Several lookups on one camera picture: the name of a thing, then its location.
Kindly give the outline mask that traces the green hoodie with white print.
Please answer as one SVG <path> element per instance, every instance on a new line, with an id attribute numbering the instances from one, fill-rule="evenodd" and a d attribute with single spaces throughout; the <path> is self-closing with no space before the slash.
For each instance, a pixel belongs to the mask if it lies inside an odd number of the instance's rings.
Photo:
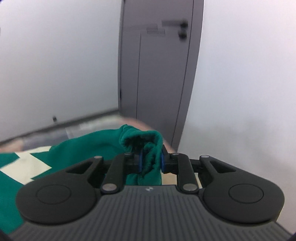
<path id="1" fill-rule="evenodd" d="M 111 160 L 119 154 L 143 151 L 139 174 L 129 174 L 127 185 L 161 185 L 163 138 L 157 131 L 134 126 L 96 131 L 82 137 L 28 151 L 1 154 L 1 230 L 9 234 L 23 224 L 16 207 L 16 194 L 25 184 L 94 156 Z"/>

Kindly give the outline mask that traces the patchwork pastel bed quilt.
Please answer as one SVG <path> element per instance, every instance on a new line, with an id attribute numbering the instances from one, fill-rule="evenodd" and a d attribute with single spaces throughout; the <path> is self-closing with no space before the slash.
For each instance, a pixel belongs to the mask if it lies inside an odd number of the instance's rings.
<path id="1" fill-rule="evenodd" d="M 1 144 L 1 153 L 27 151 L 44 146 L 54 146 L 63 141 L 78 138 L 96 131 L 117 129 L 122 125 L 130 125 L 142 131 L 153 128 L 134 118 L 124 118 L 119 115 L 108 115 L 95 120 L 89 120 L 73 126 L 59 127 L 54 130 L 34 132 L 24 137 L 18 137 L 5 144 Z"/>

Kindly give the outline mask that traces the grey door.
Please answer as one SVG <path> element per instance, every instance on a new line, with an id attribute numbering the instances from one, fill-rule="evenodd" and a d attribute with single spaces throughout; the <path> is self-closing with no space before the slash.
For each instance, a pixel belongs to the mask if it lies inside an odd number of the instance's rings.
<path id="1" fill-rule="evenodd" d="M 119 44 L 119 110 L 159 131 L 177 149 L 191 98 L 203 1 L 124 1 Z M 187 39 L 163 20 L 188 20 Z"/>

